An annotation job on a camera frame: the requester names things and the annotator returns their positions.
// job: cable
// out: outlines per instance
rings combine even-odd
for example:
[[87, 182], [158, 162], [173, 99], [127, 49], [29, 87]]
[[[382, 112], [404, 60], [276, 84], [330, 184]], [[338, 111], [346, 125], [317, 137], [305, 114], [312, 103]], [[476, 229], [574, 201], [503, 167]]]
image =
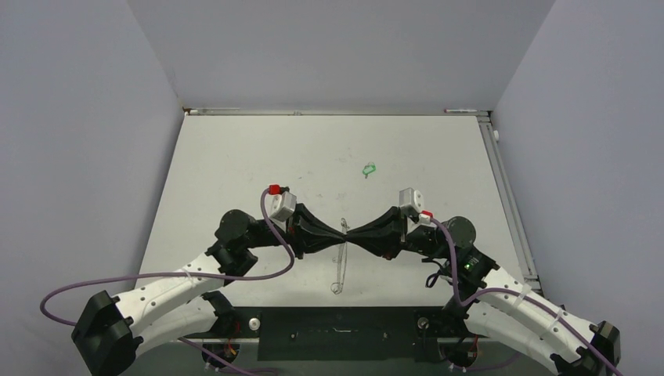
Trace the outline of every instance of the cable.
[[[459, 346], [461, 346], [461, 345], [464, 343], [464, 341], [466, 340], [466, 338], [467, 338], [467, 337], [461, 337], [461, 338], [459, 338], [459, 340], [456, 341], [456, 343], [455, 343], [454, 346], [452, 347], [452, 351], [450, 351], [450, 352], [451, 352], [451, 353], [456, 352], [456, 351], [459, 349]], [[442, 362], [446, 361], [446, 360], [447, 360], [447, 355], [445, 354], [445, 350], [443, 350], [442, 348], [439, 348], [439, 350], [440, 350], [440, 353], [441, 353], [441, 355], [442, 355], [442, 360], [441, 360], [441, 361], [442, 361]]]
[[468, 368], [466, 368], [466, 367], [459, 367], [459, 366], [457, 366], [456, 364], [454, 364], [452, 362], [449, 362], [449, 363], [452, 364], [452, 366], [454, 368], [456, 368], [457, 370], [465, 369], [466, 372], [494, 371], [494, 370], [497, 370], [499, 368], [503, 368], [503, 367], [507, 367], [507, 366], [511, 365], [512, 363], [516, 362], [519, 357], [521, 357], [521, 353], [516, 352], [512, 357], [510, 357], [509, 359], [505, 360], [502, 363], [492, 364], [490, 366], [482, 366], [482, 367], [468, 367]]
[[[514, 295], [514, 296], [519, 296], [519, 293], [516, 291], [512, 290], [507, 290], [506, 288], [498, 288], [498, 287], [490, 287], [486, 288], [484, 290], [480, 290], [473, 295], [471, 295], [468, 299], [461, 301], [461, 297], [459, 294], [459, 275], [458, 275], [458, 270], [457, 270], [457, 251], [454, 248], [454, 242], [452, 240], [452, 234], [449, 233], [446, 227], [442, 225], [437, 219], [431, 218], [431, 221], [442, 231], [443, 234], [445, 234], [445, 239], [447, 240], [447, 245], [449, 247], [449, 264], [452, 267], [452, 290], [453, 290], [453, 295], [454, 295], [454, 300], [459, 306], [465, 307], [470, 305], [475, 299], [478, 297], [488, 294], [490, 292], [498, 292], [501, 294], [509, 294], [509, 295]], [[544, 312], [548, 313], [552, 317], [556, 317], [557, 314], [554, 312], [552, 309], [547, 307], [541, 302], [536, 301], [535, 299], [529, 297], [528, 295], [524, 296], [524, 300], [527, 302], [537, 306], [538, 308], [542, 309]], [[572, 333], [575, 337], [583, 343], [599, 360], [604, 363], [604, 365], [615, 374], [615, 376], [623, 376], [618, 369], [611, 364], [611, 362], [604, 357], [599, 350], [595, 348], [595, 346], [591, 345], [590, 342], [588, 342], [582, 335], [579, 333], [570, 323], [568, 323], [564, 318], [560, 317], [558, 321], [565, 327], [567, 330], [569, 330], [570, 333]]]
[[473, 345], [475, 347], [475, 360], [479, 359], [479, 337], [476, 335], [475, 336], [475, 344]]
[[263, 219], [265, 220], [265, 223], [268, 225], [268, 228], [272, 232], [272, 234], [276, 237], [276, 239], [279, 241], [279, 243], [286, 249], [286, 252], [288, 252], [288, 257], [290, 258], [290, 261], [288, 262], [288, 265], [283, 268], [282, 270], [272, 273], [272, 274], [267, 274], [264, 276], [257, 276], [257, 277], [235, 277], [235, 276], [225, 276], [225, 275], [220, 275], [220, 274], [212, 274], [212, 273], [198, 273], [198, 272], [188, 272], [188, 273], [183, 273], [183, 272], [159, 272], [159, 273], [144, 273], [144, 274], [136, 274], [136, 275], [131, 275], [131, 276], [124, 276], [124, 277], [112, 277], [112, 278], [102, 278], [99, 280], [87, 280], [85, 282], [78, 282], [76, 284], [68, 284], [67, 286], [57, 288], [56, 290], [53, 290], [49, 292], [39, 303], [39, 310], [41, 313], [48, 317], [49, 319], [60, 323], [64, 325], [69, 325], [71, 327], [76, 325], [76, 322], [74, 321], [69, 321], [65, 320], [63, 318], [60, 318], [52, 313], [50, 313], [46, 309], [46, 302], [48, 302], [51, 298], [53, 298], [56, 295], [62, 294], [65, 291], [69, 290], [74, 290], [75, 288], [80, 288], [80, 287], [85, 287], [85, 286], [94, 286], [97, 284], [111, 284], [113, 282], [122, 282], [126, 280], [141, 280], [144, 278], [155, 278], [155, 277], [203, 277], [203, 278], [213, 278], [217, 280], [269, 280], [272, 278], [276, 278], [279, 276], [284, 275], [286, 272], [289, 270], [293, 269], [293, 265], [295, 265], [295, 253], [291, 250], [291, 247], [288, 246], [288, 243], [283, 239], [283, 237], [279, 234], [279, 232], [276, 230], [274, 224], [272, 224], [272, 220], [268, 217], [267, 210], [265, 210], [265, 197], [268, 195], [269, 190], [264, 190], [263, 193], [261, 194], [261, 213], [263, 214]]
[[438, 266], [438, 271], [427, 277], [427, 282], [424, 283], [426, 288], [432, 288], [435, 286], [435, 283], [438, 282], [438, 277], [444, 277], [445, 274], [442, 272], [445, 268], [440, 265], [440, 262], [435, 261], [433, 258], [425, 258], [422, 262], [430, 262]]
[[226, 373], [231, 373], [231, 374], [245, 374], [247, 376], [257, 376], [257, 372], [269, 372], [274, 375], [278, 375], [279, 371], [276, 368], [254, 368], [253, 370], [247, 371], [243, 370], [242, 368], [239, 368], [237, 366], [234, 366], [232, 363], [229, 363], [225, 361], [223, 358], [218, 356], [217, 354], [213, 353], [212, 351], [204, 348], [202, 345], [197, 344], [196, 342], [192, 342], [186, 338], [178, 338], [179, 341], [186, 343], [187, 345], [194, 347], [195, 349], [198, 349], [205, 353], [205, 355], [211, 357], [212, 359], [218, 361], [219, 363], [223, 364], [224, 366], [230, 368], [230, 370], [220, 370], [220, 372], [226, 372]]
[[478, 347], [478, 341], [479, 341], [479, 336], [475, 335], [475, 340], [473, 341], [473, 346], [471, 346], [468, 351], [471, 351], [472, 349], [476, 349], [475, 352], [479, 351]]
[[230, 342], [231, 342], [231, 340], [233, 340], [233, 338], [234, 338], [236, 335], [238, 335], [239, 333], [240, 333], [240, 321], [236, 321], [236, 322], [235, 322], [235, 333], [233, 333], [233, 334], [229, 337], [228, 341], [226, 342], [226, 347], [228, 348], [228, 350], [230, 351], [230, 353], [233, 354], [233, 356], [237, 356], [237, 352], [235, 352], [235, 349], [233, 348], [233, 346], [231, 345]]

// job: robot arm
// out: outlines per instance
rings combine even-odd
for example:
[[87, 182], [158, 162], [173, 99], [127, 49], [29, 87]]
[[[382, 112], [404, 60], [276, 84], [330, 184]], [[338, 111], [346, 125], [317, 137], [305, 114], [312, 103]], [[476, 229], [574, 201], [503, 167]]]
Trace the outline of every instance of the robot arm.
[[[454, 217], [443, 223], [454, 240], [450, 250], [433, 214], [422, 210], [419, 191], [403, 190], [398, 207], [347, 234], [319, 221], [287, 188], [271, 193], [275, 198], [270, 220], [298, 259], [347, 241], [388, 260], [401, 251], [417, 252], [425, 261], [447, 259], [440, 273], [451, 277], [450, 252], [454, 252], [460, 299], [477, 298], [463, 306], [453, 298], [443, 310], [456, 315], [464, 329], [509, 345], [554, 374], [604, 374], [604, 364], [588, 344], [611, 364], [619, 361], [616, 328], [575, 317], [530, 291], [474, 246], [476, 232], [469, 220]], [[239, 210], [223, 216], [215, 236], [215, 244], [179, 269], [176, 277], [113, 298], [105, 291], [90, 298], [72, 339], [93, 374], [120, 374], [153, 347], [223, 324], [233, 308], [214, 290], [234, 280], [261, 279], [244, 276], [258, 261], [249, 249], [279, 244], [264, 219]], [[221, 275], [228, 279], [212, 278]]]

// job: white panel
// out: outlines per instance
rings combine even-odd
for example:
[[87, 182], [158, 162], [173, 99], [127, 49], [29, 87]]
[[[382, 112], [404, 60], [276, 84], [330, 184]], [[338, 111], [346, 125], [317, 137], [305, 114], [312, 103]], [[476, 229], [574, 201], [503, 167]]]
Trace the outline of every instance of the white panel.
[[[368, 162], [377, 166], [368, 179]], [[232, 208], [256, 217], [262, 190], [288, 185], [300, 202], [340, 229], [377, 218], [399, 203], [399, 191], [422, 191], [438, 218], [467, 216], [477, 246], [520, 275], [503, 207], [475, 117], [238, 116], [186, 117], [143, 261], [142, 272], [170, 270], [215, 241], [219, 219]], [[281, 248], [255, 250], [250, 275], [283, 268]], [[297, 260], [275, 280], [223, 288], [235, 306], [440, 305], [451, 296], [443, 281], [424, 287], [435, 271], [402, 252], [391, 261], [348, 247], [344, 291], [328, 248]]]
[[188, 107], [491, 110], [554, 0], [129, 0]]
[[[0, 1], [2, 374], [89, 374], [71, 327], [37, 306], [65, 284], [136, 272], [181, 122], [125, 2]], [[48, 308], [76, 320], [122, 286]]]
[[664, 358], [664, 2], [558, 0], [493, 114], [547, 297]]

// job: clear plastic piece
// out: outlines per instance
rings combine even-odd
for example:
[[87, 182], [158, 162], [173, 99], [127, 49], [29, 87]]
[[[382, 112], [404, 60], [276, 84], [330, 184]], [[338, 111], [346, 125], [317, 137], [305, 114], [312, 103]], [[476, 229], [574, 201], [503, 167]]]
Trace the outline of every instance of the clear plastic piece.
[[[346, 218], [341, 219], [341, 232], [347, 233], [350, 230]], [[344, 290], [344, 280], [346, 278], [346, 265], [348, 264], [348, 243], [339, 244], [339, 254], [332, 261], [337, 264], [337, 281], [330, 285], [330, 289], [335, 295], [339, 295]]]

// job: cable tie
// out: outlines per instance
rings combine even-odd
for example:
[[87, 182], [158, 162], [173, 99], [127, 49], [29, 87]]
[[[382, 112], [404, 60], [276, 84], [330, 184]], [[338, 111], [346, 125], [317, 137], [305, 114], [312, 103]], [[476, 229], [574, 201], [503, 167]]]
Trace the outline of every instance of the cable tie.
[[512, 304], [512, 309], [510, 309], [508, 312], [506, 312], [507, 315], [511, 316], [511, 313], [517, 310], [517, 308], [523, 303], [524, 297], [532, 290], [532, 286], [529, 284], [521, 284], [523, 288], [521, 289], [521, 293], [519, 293], [519, 296], [514, 300], [514, 304]]
[[191, 282], [191, 287], [192, 288], [196, 287], [196, 281], [194, 281], [193, 277], [191, 277], [191, 274], [189, 274], [189, 270], [185, 268], [181, 268], [180, 270], [185, 272], [185, 274], [187, 275], [187, 279], [189, 280], [189, 282]]
[[551, 321], [551, 324], [549, 324], [549, 327], [544, 331], [544, 333], [542, 333], [542, 335], [545, 335], [546, 333], [551, 331], [551, 329], [553, 329], [554, 325], [558, 322], [558, 320], [560, 320], [562, 311], [564, 311], [564, 309], [562, 309], [562, 307], [558, 307], [558, 312], [556, 313], [556, 317]]

